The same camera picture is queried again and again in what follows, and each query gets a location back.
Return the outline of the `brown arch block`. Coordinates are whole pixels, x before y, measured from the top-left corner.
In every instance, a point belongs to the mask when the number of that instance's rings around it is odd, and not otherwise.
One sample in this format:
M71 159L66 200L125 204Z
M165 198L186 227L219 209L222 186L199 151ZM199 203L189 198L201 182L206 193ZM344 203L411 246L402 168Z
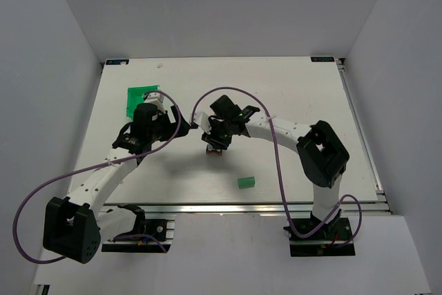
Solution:
M213 148L207 147L206 148L206 154L222 155L222 150L220 150L220 149L213 149Z

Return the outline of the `green plastic bin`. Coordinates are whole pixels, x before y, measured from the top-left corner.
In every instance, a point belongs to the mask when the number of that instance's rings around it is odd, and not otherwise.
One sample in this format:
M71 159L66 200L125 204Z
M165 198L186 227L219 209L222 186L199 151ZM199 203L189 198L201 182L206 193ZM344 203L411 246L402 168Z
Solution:
M133 113L138 104L144 102L143 94L147 91L159 90L159 85L153 86L138 86L130 87L127 89L127 103L126 103L126 116L133 119Z

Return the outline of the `green cylinder block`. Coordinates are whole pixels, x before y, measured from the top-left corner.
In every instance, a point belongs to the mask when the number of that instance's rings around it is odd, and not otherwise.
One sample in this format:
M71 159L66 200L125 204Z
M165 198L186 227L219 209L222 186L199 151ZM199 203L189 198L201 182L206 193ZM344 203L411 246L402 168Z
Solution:
M239 189L249 189L249 188L255 187L256 180L253 176L245 177L245 178L238 178L237 183L238 183Z

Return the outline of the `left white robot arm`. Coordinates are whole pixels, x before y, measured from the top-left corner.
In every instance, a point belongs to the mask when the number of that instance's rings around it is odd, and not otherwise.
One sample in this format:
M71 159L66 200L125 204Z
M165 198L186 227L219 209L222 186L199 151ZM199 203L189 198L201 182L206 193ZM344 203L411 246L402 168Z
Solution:
M104 164L95 167L65 198L52 198L46 205L44 249L85 264L103 242L145 237L141 207L119 204L105 213L101 209L123 180L154 153L154 143L168 144L189 130L177 106L165 111L153 103L138 104L132 122L120 129Z

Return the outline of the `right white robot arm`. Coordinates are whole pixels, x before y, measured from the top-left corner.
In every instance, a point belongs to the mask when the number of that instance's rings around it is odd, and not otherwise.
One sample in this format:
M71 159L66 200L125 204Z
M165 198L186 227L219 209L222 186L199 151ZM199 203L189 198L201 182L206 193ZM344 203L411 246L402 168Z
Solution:
M314 202L311 216L322 221L338 211L340 181L349 161L349 153L329 123L296 124L268 116L262 108L246 106L241 109L222 95L212 105L212 115L194 113L192 122L203 130L202 140L213 150L225 151L232 137L243 135L266 141L275 140L298 154L302 169L313 184Z

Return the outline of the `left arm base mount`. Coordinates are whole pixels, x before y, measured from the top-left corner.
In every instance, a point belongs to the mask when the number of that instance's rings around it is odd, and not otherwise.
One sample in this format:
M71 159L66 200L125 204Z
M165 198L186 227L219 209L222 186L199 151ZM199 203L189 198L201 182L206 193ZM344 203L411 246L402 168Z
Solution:
M165 254L171 248L175 220L127 204L101 211L97 225L102 252Z

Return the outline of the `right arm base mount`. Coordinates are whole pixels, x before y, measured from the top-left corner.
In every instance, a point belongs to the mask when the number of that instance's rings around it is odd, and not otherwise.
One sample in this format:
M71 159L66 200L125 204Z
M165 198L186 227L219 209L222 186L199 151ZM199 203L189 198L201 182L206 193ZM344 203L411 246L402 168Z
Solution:
M291 257L355 256L352 228L348 218L340 217L333 226L324 225L314 235L299 238L289 225L283 227L289 237Z

